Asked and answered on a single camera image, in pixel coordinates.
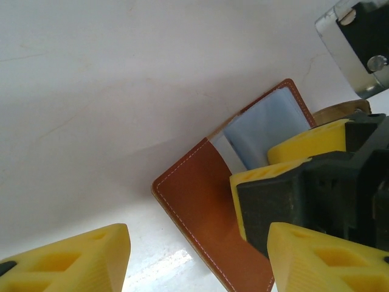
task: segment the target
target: black rubber piece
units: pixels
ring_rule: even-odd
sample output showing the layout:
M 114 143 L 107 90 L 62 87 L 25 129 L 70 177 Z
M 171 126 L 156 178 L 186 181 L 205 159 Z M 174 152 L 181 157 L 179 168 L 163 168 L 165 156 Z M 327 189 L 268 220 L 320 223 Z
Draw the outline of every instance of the black rubber piece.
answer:
M 14 266 L 16 266 L 18 263 L 16 263 L 13 260 L 9 260 L 5 263 L 0 263 L 0 277 L 4 275 L 6 272 L 8 272 L 10 269 L 12 269 Z
M 237 185 L 254 248 L 267 255 L 271 222 L 287 222 L 389 251 L 389 117 L 354 117 L 345 125 L 345 142 L 346 152 Z
M 353 9 L 357 16 L 351 24 L 336 23 L 367 72 L 372 74 L 368 60 L 377 55 L 389 57 L 389 5 L 377 8 L 358 3 Z

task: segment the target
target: silver metal plate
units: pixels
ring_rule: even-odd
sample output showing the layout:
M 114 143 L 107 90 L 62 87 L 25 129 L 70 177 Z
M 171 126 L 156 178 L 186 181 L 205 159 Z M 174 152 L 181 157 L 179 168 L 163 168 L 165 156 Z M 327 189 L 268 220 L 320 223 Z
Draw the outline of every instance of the silver metal plate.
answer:
M 316 29 L 351 87 L 367 99 L 389 88 L 389 66 L 369 74 L 336 23 L 350 25 L 356 17 L 353 7 L 360 2 L 376 7 L 389 4 L 389 0 L 342 0 L 316 22 Z

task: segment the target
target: leather wallet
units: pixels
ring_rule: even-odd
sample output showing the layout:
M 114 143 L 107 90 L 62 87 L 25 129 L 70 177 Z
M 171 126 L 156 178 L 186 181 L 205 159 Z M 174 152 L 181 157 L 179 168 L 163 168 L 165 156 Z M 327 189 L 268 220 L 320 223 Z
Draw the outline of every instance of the leather wallet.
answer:
M 153 182 L 156 199 L 229 291 L 269 292 L 274 278 L 269 260 L 239 235 L 231 171 L 211 139 L 235 117 L 282 88 L 289 88 L 301 116 L 314 127 L 294 82 L 287 79 L 229 118 Z

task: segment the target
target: white surface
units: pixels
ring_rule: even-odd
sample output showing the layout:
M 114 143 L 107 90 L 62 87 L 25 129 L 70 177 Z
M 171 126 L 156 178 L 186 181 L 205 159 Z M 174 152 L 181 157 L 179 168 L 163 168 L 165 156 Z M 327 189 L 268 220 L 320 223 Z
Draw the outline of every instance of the white surface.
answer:
M 124 291 L 223 291 L 150 184 L 284 78 L 355 99 L 315 31 L 336 1 L 1 1 L 0 257 L 124 222 Z
M 373 114 L 389 115 L 389 89 L 369 99 Z

